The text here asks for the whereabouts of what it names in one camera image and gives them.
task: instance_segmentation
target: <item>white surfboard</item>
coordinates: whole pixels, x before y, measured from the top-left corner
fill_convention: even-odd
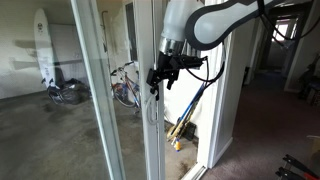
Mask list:
[[[43,9],[38,9],[34,17],[34,38],[42,82],[46,87],[56,86],[54,54],[48,29],[48,20]]]

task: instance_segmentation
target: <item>concrete floor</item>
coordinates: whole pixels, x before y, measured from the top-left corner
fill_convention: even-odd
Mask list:
[[[145,177],[142,119],[114,101],[127,179]],[[197,140],[166,142],[166,179],[195,164]],[[55,105],[46,92],[0,100],[0,179],[109,179],[91,101]]]

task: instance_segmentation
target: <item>hallway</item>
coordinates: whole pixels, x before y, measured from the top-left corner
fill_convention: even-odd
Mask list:
[[[233,143],[203,180],[270,180],[290,154],[308,164],[312,141],[320,135],[320,109],[283,92],[285,80],[276,73],[258,74],[243,87]]]

